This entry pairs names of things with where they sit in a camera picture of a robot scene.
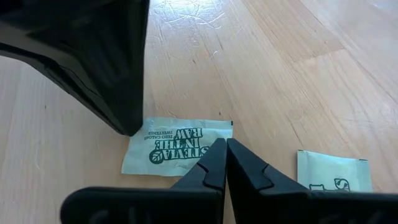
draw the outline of wood grain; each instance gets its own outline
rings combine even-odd
[[[393,0],[153,0],[145,116],[232,119],[234,137],[296,178],[296,150],[369,159],[398,192]],[[0,58],[0,223],[59,223],[82,187],[170,187],[120,174],[128,138],[30,66]],[[224,222],[233,223],[230,198]]]

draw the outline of light green packet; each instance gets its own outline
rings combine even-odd
[[[231,138],[232,121],[146,118],[132,137],[123,174],[183,176],[217,138]]]
[[[372,192],[369,162],[297,151],[297,182],[310,190]]]

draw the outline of black plastic object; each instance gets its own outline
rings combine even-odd
[[[117,132],[142,126],[149,0],[0,1],[0,55],[28,63]]]
[[[236,223],[397,223],[398,195],[310,191],[228,140]]]
[[[220,224],[226,173],[237,224],[398,223],[398,195],[310,191],[235,139],[217,139],[171,189],[77,191],[61,221]]]
[[[170,189],[90,187],[63,203],[64,224],[221,224],[226,180],[226,143],[217,140]]]

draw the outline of wooden floor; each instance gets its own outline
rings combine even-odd
[[[232,119],[236,139],[293,179],[308,149],[369,159],[374,190],[398,192],[398,3],[153,0],[144,101],[145,116]],[[178,180],[120,174],[128,141],[0,58],[0,223],[57,223],[86,186]]]

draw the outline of leaf logo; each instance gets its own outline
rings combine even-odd
[[[154,164],[161,164],[164,160],[161,150],[153,150],[149,154],[149,160]]]
[[[338,190],[350,191],[348,180],[342,178],[335,178],[335,186]]]

